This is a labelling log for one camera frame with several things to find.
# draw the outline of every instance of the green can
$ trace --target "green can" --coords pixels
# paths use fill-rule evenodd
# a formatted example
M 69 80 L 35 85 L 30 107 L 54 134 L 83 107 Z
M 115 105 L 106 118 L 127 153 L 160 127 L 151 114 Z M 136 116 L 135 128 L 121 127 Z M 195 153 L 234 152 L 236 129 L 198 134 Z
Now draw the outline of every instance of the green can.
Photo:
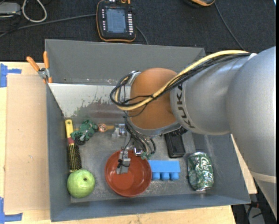
M 197 152 L 188 159 L 188 179 L 195 191 L 204 191 L 213 186 L 213 167 L 208 154 Z

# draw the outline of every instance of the black cable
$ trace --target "black cable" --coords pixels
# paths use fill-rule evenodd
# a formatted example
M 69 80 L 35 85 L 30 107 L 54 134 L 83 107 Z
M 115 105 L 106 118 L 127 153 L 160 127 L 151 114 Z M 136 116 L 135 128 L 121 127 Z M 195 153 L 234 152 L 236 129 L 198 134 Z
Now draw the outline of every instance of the black cable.
M 136 26 L 136 29 L 141 33 L 141 35 L 144 37 L 146 44 L 149 45 L 148 39 L 146 38 L 146 36 L 144 35 L 144 33 L 139 29 L 138 26 Z
M 129 123 L 127 120 L 127 117 L 125 116 L 125 128 L 126 130 L 130 133 L 131 137 L 134 138 L 135 140 L 139 141 L 142 144 L 143 151 L 147 153 L 146 146 L 149 147 L 151 150 L 150 154 L 153 155 L 156 152 L 156 145 L 153 139 L 147 140 L 144 135 L 140 134 L 137 132 Z
M 127 146 L 129 145 L 129 143 L 130 143 L 130 141 L 131 141 L 131 138 L 132 138 L 132 137 L 130 137 L 128 143 L 125 145 L 125 147 L 124 147 L 124 149 L 123 149 L 123 155 L 122 155 L 122 157 L 124 156 L 125 150 L 126 150 Z M 119 160 L 118 160 L 117 168 L 120 168 L 121 166 L 129 167 L 129 165 L 127 166 L 127 165 L 124 165 L 124 164 L 123 164 L 123 160 L 122 160 L 122 159 L 119 159 Z
M 69 20 L 73 20 L 73 19 L 79 19 L 79 18 L 91 17 L 91 16 L 96 16 L 96 14 L 88 14 L 88 15 L 81 15 L 81 16 L 76 16 L 76 17 L 68 17 L 68 18 L 63 18 L 63 19 L 54 20 L 54 21 L 45 21 L 45 22 L 42 22 L 42 23 L 26 25 L 26 26 L 22 26 L 22 27 L 19 27 L 19 28 L 14 28 L 14 29 L 12 29 L 8 32 L 5 32 L 5 33 L 0 35 L 0 38 L 3 37 L 6 34 L 9 34 L 11 32 L 17 31 L 17 30 L 25 29 L 25 28 L 31 28 L 31 27 L 35 27 L 35 26 L 47 25 L 47 24 L 51 24 L 51 23 L 55 23 L 55 22 L 69 21 Z
M 222 56 L 218 56 L 218 57 L 214 57 L 212 59 L 209 59 L 205 62 L 203 62 L 202 64 L 199 64 L 197 67 L 193 68 L 192 70 L 190 70 L 189 72 L 187 73 L 184 73 L 182 76 L 180 77 L 176 77 L 174 80 L 172 80 L 170 82 L 170 84 L 164 89 L 164 91 L 159 94 L 158 96 L 156 97 L 152 97 L 152 99 L 147 102 L 145 105 L 149 104 L 150 102 L 158 99 L 159 97 L 161 97 L 162 95 L 166 94 L 167 92 L 170 92 L 172 89 L 176 88 L 178 85 L 180 85 L 181 83 L 183 83 L 185 80 L 189 79 L 190 77 L 194 76 L 195 74 L 201 72 L 202 70 L 206 69 L 207 67 L 209 66 L 212 66 L 212 65 L 215 65 L 219 62 L 225 62 L 225 61 L 228 61 L 228 60 L 232 60 L 234 58 L 238 58 L 238 57 L 241 57 L 241 56 L 249 56 L 250 53 L 239 53 L 239 54 L 226 54 L 226 55 L 222 55 Z M 123 77 L 119 83 L 117 84 L 117 86 L 111 91 L 111 94 L 110 94 L 110 98 L 112 100 L 112 102 L 116 105 L 119 105 L 119 106 L 124 106 L 124 107 L 130 107 L 130 106 L 133 106 L 133 105 L 136 105 L 136 104 L 139 104 L 141 101 L 138 101 L 138 102 L 135 102 L 135 103 L 132 103 L 132 104 L 126 104 L 126 101 L 116 101 L 114 98 L 113 98 L 113 95 L 116 93 L 117 89 L 119 89 L 119 94 L 120 94 L 120 89 L 122 88 L 123 85 L 125 85 L 126 83 L 128 83 L 128 80 L 131 78 L 130 74 L 128 74 L 126 77 Z
M 223 16 L 222 16 L 222 14 L 221 14 L 220 11 L 219 11 L 216 2 L 214 3 L 214 5 L 215 5 L 215 7 L 216 7 L 216 9 L 217 9 L 217 11 L 218 11 L 218 14 L 219 14 L 220 18 L 223 20 L 223 23 L 225 24 L 226 28 L 228 29 L 228 31 L 230 32 L 230 34 L 232 35 L 232 37 L 233 37 L 233 38 L 235 39 L 235 41 L 238 43 L 238 45 L 240 46 L 240 48 L 241 48 L 242 50 L 245 50 L 245 49 L 243 48 L 243 46 L 240 44 L 240 42 L 237 40 L 237 38 L 235 37 L 235 35 L 232 33 L 231 29 L 229 28 L 229 26 L 227 25 L 227 23 L 225 22 L 225 20 L 223 19 Z

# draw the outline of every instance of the hair brush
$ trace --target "hair brush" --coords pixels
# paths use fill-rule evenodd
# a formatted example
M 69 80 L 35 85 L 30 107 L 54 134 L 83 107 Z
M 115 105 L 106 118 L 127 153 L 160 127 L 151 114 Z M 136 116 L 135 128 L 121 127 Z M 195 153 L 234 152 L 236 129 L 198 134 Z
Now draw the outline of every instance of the hair brush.
M 69 170 L 74 172 L 82 168 L 82 161 L 80 158 L 79 147 L 74 143 L 71 137 L 71 133 L 74 132 L 73 123 L 71 119 L 65 120 L 66 133 L 68 140 L 68 160 L 69 160 Z

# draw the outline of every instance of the orange handle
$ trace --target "orange handle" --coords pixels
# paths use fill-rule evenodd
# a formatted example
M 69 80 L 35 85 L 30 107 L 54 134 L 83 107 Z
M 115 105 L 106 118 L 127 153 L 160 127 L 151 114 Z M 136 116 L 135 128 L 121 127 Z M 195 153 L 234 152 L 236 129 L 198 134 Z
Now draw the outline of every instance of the orange handle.
M 48 61 L 48 57 L 47 57 L 47 51 L 43 52 L 43 61 L 44 61 L 45 68 L 48 69 L 49 68 L 49 61 Z
M 35 71 L 39 71 L 40 68 L 39 66 L 37 65 L 37 63 L 33 60 L 33 58 L 31 58 L 30 56 L 27 56 L 27 61 L 28 63 L 30 63 L 32 65 L 32 67 L 34 68 Z

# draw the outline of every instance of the black object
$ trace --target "black object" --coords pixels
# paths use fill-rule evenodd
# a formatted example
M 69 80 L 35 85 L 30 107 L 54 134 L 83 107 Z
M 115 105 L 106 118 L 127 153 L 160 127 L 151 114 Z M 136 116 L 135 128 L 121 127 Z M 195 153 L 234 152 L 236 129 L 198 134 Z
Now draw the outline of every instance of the black object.
M 132 42 L 136 27 L 130 0 L 102 0 L 97 5 L 97 28 L 105 42 Z
M 179 158 L 184 156 L 185 148 L 182 134 L 185 132 L 186 130 L 182 127 L 176 131 L 172 131 L 164 135 L 167 143 L 168 156 L 170 158 Z

